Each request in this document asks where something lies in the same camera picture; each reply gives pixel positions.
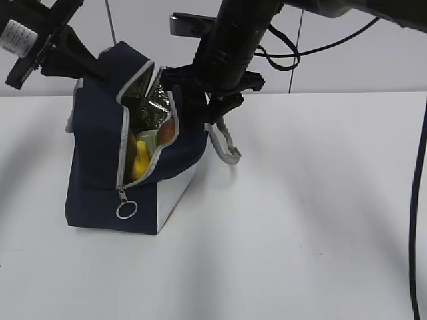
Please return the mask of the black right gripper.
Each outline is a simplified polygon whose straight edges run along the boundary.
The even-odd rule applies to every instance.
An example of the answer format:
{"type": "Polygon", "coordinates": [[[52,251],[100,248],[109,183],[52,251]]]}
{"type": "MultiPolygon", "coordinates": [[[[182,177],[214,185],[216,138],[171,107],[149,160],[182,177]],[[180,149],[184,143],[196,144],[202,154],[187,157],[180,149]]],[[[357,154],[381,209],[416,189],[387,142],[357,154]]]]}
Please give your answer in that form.
{"type": "Polygon", "coordinates": [[[192,64],[163,71],[161,83],[165,89],[184,88],[181,120],[186,131],[205,132],[207,96],[204,92],[216,95],[208,104],[209,120],[220,120],[244,102],[242,91],[261,90],[264,78],[247,68],[264,33],[263,29],[215,21],[211,32],[199,38],[192,64]]]}

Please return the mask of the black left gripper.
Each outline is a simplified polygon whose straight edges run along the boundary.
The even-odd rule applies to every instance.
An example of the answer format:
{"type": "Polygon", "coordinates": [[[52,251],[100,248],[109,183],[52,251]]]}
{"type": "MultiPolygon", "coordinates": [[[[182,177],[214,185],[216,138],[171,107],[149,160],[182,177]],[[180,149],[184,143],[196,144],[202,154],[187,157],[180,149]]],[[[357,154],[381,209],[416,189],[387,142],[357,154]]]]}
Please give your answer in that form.
{"type": "Polygon", "coordinates": [[[105,80],[107,67],[81,42],[68,22],[83,1],[1,2],[1,48],[17,56],[5,83],[21,89],[38,69],[47,77],[80,79],[90,75],[105,80]]]}

